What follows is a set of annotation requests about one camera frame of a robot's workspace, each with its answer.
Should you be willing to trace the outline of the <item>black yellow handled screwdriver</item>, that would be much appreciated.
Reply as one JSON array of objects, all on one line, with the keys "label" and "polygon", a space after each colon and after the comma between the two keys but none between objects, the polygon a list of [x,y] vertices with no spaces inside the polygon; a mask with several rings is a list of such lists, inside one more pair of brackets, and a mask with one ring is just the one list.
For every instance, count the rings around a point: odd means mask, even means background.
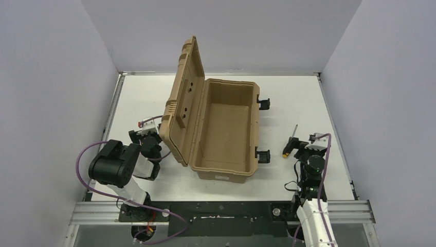
[{"label": "black yellow handled screwdriver", "polygon": [[288,142],[282,151],[282,156],[284,158],[287,158],[292,151],[291,144],[292,144],[293,138],[296,134],[297,128],[298,128],[298,124],[295,125],[293,133],[292,133],[291,137],[289,137]]}]

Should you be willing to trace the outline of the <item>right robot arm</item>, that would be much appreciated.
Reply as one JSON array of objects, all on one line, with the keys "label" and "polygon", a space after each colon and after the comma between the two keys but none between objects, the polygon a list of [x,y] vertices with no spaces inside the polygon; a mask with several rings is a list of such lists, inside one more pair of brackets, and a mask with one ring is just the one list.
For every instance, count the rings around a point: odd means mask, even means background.
[{"label": "right robot arm", "polygon": [[294,166],[298,188],[293,190],[293,203],[289,207],[290,215],[300,221],[293,233],[293,244],[302,231],[306,246],[338,246],[324,190],[331,141],[330,133],[311,134],[307,142],[291,137],[282,151],[282,156],[287,158],[296,150],[294,158],[300,164],[300,171]]}]

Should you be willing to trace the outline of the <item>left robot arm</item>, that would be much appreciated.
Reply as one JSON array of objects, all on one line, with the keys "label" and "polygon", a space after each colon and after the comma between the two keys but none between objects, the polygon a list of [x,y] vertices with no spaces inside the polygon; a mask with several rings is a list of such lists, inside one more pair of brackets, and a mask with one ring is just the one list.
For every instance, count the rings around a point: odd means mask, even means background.
[{"label": "left robot arm", "polygon": [[160,171],[161,138],[155,131],[130,131],[132,143],[109,140],[89,165],[88,175],[112,189],[117,196],[136,202],[132,215],[140,222],[152,216],[151,198],[134,178],[153,181]]}]

